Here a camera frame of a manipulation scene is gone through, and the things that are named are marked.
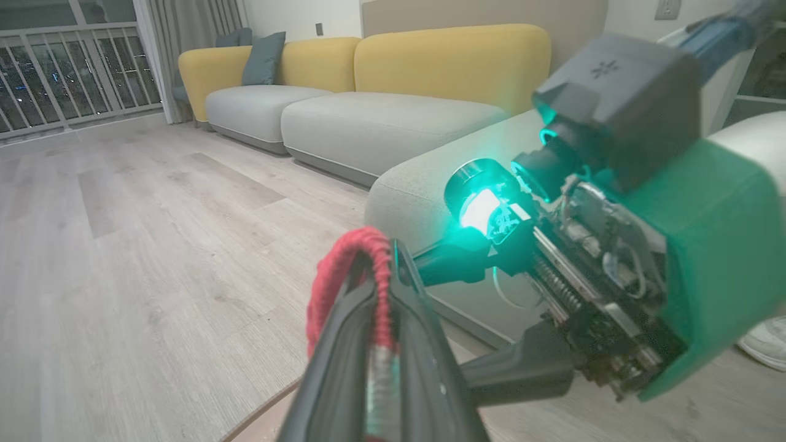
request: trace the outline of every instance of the curtain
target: curtain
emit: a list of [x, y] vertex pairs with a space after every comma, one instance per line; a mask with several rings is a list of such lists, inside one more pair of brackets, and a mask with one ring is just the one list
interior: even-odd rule
[[154, 54], [153, 65], [158, 59], [156, 81], [167, 122], [182, 123], [188, 114], [172, 97], [178, 57], [213, 47], [219, 35], [242, 28], [236, 0], [134, 0], [134, 9], [145, 53]]

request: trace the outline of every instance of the seat cushion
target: seat cushion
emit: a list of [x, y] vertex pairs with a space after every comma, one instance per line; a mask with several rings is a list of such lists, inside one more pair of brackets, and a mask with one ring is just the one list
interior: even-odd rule
[[281, 111], [296, 101], [328, 94], [331, 92], [327, 90], [273, 84], [231, 87], [209, 94], [205, 110], [216, 131], [275, 153], [286, 153]]
[[[531, 110], [399, 164], [371, 188], [365, 223], [402, 240], [413, 253], [422, 250], [458, 228], [443, 200], [453, 172], [476, 158], [491, 158], [507, 168], [518, 153], [541, 147], [542, 127], [540, 115]], [[507, 297], [527, 310], [504, 302], [490, 274], [475, 284], [455, 282], [429, 288], [440, 314], [494, 346], [521, 337], [540, 313], [534, 308], [538, 297], [522, 277], [499, 273]]]
[[281, 133], [295, 158], [370, 185], [396, 164], [507, 117], [469, 101], [344, 92], [288, 106]]

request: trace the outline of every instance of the wooden floor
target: wooden floor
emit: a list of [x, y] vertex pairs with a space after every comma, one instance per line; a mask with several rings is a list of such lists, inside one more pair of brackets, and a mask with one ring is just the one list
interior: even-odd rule
[[[219, 440], [302, 372], [315, 265], [365, 197], [184, 125], [0, 149], [0, 441]], [[653, 403], [577, 381], [484, 414], [500, 441], [782, 442], [784, 381], [729, 352]]]

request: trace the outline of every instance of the throw pillow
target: throw pillow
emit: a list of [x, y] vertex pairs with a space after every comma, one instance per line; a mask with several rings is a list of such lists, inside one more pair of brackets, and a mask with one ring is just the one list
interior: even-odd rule
[[240, 33], [237, 31], [229, 34], [229, 35], [219, 35], [215, 38], [215, 47], [231, 47], [231, 46], [239, 46], [240, 43]]
[[251, 55], [243, 69], [243, 86], [273, 84], [278, 72], [278, 63], [284, 51], [286, 32], [277, 32], [254, 42]]

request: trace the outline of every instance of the spring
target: spring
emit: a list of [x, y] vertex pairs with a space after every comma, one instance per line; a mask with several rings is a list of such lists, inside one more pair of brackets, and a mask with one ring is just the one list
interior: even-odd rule
[[584, 300], [559, 276], [541, 256], [535, 256], [535, 273], [565, 306], [568, 313], [576, 313]]

